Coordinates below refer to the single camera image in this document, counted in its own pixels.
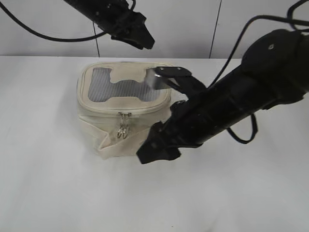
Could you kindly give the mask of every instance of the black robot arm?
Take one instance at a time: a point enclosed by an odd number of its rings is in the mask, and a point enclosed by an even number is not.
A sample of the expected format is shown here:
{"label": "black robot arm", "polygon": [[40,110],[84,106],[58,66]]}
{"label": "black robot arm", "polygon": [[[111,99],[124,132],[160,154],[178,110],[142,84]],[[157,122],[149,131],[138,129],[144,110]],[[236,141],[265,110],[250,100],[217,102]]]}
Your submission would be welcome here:
{"label": "black robot arm", "polygon": [[155,40],[145,26],[146,17],[134,12],[135,0],[129,8],[126,0],[64,0],[100,29],[138,49],[151,49]]}
{"label": "black robot arm", "polygon": [[156,76],[188,100],[173,104],[170,119],[152,126],[137,152],[141,163],[174,160],[179,147],[199,147],[248,116],[256,127],[256,111],[302,100],[309,91],[308,64],[309,37],[280,29],[256,41],[241,65],[210,88],[184,68],[156,68]]}

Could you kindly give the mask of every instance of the mesh window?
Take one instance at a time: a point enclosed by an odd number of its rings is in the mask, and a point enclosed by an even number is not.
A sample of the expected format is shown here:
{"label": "mesh window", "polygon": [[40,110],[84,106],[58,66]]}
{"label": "mesh window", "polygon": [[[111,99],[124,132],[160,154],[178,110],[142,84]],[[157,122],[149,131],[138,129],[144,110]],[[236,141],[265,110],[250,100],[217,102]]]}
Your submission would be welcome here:
{"label": "mesh window", "polygon": [[111,83],[111,69],[94,68],[88,98],[93,102],[106,102],[113,97],[137,97],[144,102],[158,99],[161,90],[151,89],[145,82],[123,80]]}

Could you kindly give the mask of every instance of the metal zipper pull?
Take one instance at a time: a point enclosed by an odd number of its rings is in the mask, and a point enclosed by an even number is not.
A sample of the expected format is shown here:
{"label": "metal zipper pull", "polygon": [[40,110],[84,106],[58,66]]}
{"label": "metal zipper pull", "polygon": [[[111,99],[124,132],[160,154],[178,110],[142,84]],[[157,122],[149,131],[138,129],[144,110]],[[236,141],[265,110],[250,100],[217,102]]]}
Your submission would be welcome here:
{"label": "metal zipper pull", "polygon": [[117,133],[117,138],[120,139],[122,137],[123,139],[126,139],[130,133],[129,117],[131,117],[132,114],[119,112],[119,115],[121,117],[121,122]]}

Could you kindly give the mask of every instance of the beige pouch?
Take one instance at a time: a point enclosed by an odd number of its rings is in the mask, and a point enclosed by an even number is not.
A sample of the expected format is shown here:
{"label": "beige pouch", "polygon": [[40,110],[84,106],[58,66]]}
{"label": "beige pouch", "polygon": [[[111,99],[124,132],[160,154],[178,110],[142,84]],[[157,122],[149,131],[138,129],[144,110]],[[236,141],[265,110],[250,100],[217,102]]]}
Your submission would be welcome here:
{"label": "beige pouch", "polygon": [[78,81],[81,127],[96,153],[107,159],[135,155],[149,128],[170,117],[170,89],[153,90],[144,79],[162,63],[98,63]]}

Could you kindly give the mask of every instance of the white table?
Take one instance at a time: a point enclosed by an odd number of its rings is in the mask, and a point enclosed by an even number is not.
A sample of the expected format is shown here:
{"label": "white table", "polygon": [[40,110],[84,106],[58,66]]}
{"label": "white table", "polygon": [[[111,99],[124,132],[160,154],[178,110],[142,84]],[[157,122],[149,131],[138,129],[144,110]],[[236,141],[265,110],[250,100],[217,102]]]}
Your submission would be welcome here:
{"label": "white table", "polygon": [[[102,160],[76,124],[76,81],[98,61],[167,61],[209,84],[215,59],[0,57],[0,231],[309,230],[309,100],[257,114],[173,162]],[[234,60],[230,69],[236,67]],[[234,126],[249,137],[249,120]]]}

